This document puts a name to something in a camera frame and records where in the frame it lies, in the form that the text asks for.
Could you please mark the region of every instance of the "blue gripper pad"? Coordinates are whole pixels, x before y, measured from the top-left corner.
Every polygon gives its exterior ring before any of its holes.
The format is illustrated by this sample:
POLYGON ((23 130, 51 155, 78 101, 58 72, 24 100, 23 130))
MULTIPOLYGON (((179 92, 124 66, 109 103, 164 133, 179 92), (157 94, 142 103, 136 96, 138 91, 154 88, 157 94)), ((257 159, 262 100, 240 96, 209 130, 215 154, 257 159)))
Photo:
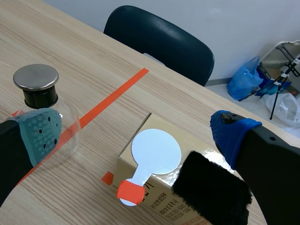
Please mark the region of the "blue gripper pad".
POLYGON ((250 129, 262 125, 262 123, 253 119, 244 118, 242 120, 235 121, 232 124, 225 124, 221 119, 221 115, 223 113, 230 112, 224 110, 215 112, 211 116, 210 127, 212 137, 216 145, 219 146, 221 154, 234 170, 235 161, 246 133, 250 129))
POLYGON ((37 109, 9 118, 15 120, 33 167, 55 148, 60 138, 61 118, 51 108, 37 109))

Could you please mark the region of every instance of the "chair backrest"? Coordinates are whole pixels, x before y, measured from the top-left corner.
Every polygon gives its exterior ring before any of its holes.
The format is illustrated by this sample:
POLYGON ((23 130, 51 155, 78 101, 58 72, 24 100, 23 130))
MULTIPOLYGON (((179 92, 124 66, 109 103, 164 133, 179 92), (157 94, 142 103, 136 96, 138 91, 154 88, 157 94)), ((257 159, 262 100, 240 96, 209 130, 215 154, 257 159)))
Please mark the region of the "chair backrest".
POLYGON ((140 53, 151 55, 202 86, 214 67, 214 55, 203 42, 137 7, 121 6, 114 10, 104 33, 140 53))

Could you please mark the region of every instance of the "table surface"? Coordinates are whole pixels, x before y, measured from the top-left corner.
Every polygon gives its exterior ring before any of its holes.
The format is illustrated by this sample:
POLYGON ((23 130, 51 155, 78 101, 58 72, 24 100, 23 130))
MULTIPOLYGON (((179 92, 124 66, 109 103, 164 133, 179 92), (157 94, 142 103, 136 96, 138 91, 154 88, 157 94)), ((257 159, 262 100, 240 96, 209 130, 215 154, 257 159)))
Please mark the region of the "table surface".
MULTIPOLYGON (((0 122, 23 105, 14 72, 28 64, 56 68, 57 92, 79 117, 142 68, 149 73, 82 130, 75 154, 51 170, 39 167, 0 209, 5 225, 168 224, 151 210, 125 207, 101 181, 114 172, 121 149, 149 112, 210 145, 217 110, 262 120, 165 66, 38 0, 0 1, 0 122)), ((300 140, 267 121, 264 126, 294 146, 300 140)), ((257 202, 249 224, 265 224, 257 202)))

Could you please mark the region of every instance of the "bottle cap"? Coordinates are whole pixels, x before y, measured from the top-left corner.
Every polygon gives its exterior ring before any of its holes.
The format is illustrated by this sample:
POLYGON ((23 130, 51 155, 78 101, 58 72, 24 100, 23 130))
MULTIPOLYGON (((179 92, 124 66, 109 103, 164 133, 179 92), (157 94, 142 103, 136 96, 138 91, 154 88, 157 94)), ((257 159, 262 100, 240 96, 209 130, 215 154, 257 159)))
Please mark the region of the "bottle cap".
POLYGON ((51 66, 32 64, 18 69, 14 74, 14 83, 26 91, 46 90, 58 81, 58 72, 51 66))

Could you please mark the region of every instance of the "glass jar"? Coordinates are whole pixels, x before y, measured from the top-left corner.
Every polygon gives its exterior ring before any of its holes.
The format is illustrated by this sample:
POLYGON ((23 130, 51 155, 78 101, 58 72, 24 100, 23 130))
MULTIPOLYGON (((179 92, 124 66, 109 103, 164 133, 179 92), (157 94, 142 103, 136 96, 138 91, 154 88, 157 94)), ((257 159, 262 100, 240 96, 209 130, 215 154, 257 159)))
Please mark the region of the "glass jar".
MULTIPOLYGON (((50 166, 71 156, 78 148, 81 139, 80 122, 75 108, 56 93, 54 85, 58 79, 58 72, 53 67, 44 64, 28 65, 20 68, 14 74, 14 83, 23 90, 25 97, 25 104, 17 114, 49 107, 60 114, 59 141, 42 162, 50 166)), ((51 140, 45 144, 52 147, 51 140)))

